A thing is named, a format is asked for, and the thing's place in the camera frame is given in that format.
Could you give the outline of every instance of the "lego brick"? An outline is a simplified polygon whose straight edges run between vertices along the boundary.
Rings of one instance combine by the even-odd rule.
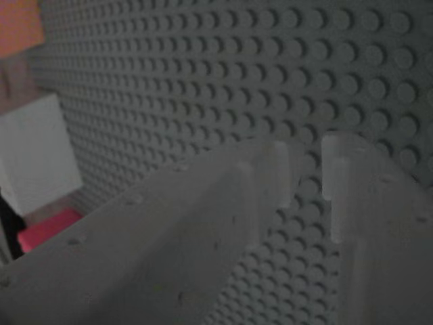
[[[0,116],[0,186],[20,215],[82,186],[56,95]]]

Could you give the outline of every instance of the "gray lego piece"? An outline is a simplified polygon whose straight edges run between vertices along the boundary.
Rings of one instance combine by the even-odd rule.
[[[47,44],[31,65],[62,101],[85,182],[76,206],[92,211],[217,144],[299,139],[309,174],[297,204],[273,216],[206,324],[333,324],[324,132],[361,134],[432,188],[433,2],[415,2],[42,1]]]

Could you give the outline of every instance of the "white lego brick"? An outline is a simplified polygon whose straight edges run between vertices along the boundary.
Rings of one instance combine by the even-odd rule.
[[[0,116],[0,187],[20,215],[83,185],[58,97],[43,97]]]

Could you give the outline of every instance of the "red piece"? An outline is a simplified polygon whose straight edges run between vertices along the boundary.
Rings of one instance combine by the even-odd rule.
[[[63,210],[61,213],[20,232],[18,242],[21,244],[23,252],[30,252],[82,217],[73,209]]]

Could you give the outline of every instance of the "studded wall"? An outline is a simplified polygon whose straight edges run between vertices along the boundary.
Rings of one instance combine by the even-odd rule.
[[[37,83],[59,93],[92,211],[158,166],[294,137],[308,175],[205,324],[334,324],[320,139],[359,133],[433,185],[433,1],[41,1]]]

